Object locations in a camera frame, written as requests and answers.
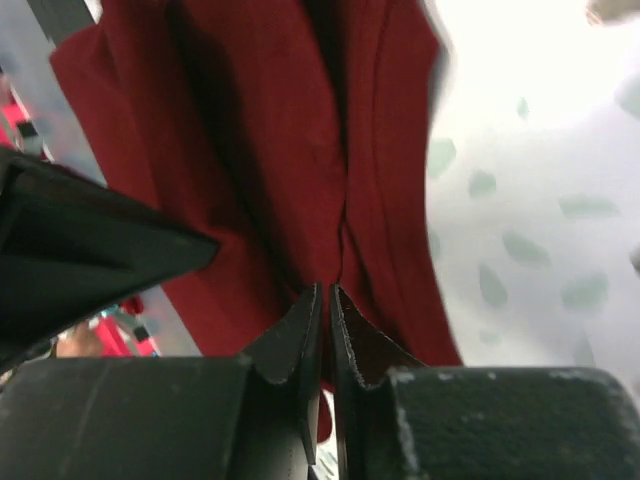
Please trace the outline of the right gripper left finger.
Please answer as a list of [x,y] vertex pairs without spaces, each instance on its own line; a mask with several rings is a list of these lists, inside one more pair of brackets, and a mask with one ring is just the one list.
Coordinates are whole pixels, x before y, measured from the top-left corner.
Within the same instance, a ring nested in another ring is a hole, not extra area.
[[42,360],[1,396],[5,479],[304,479],[322,290],[232,357]]

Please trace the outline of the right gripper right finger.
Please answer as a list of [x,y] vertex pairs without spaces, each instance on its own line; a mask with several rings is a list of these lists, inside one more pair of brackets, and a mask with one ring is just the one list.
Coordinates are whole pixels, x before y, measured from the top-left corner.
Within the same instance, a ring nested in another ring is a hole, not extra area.
[[341,478],[638,477],[639,415],[608,373],[429,367],[329,298]]

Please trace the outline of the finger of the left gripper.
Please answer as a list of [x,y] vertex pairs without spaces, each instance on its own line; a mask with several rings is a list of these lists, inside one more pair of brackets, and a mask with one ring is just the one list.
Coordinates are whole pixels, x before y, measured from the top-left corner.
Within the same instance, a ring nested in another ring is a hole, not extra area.
[[1,150],[1,369],[156,285],[218,242],[56,164]]

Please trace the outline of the dark red t shirt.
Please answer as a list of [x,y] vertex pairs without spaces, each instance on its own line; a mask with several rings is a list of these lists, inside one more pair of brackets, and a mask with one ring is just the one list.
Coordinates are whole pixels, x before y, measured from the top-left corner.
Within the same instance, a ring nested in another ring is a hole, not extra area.
[[107,1],[51,64],[109,186],[219,241],[165,287],[203,354],[318,282],[457,366],[424,205],[439,49],[415,1]]

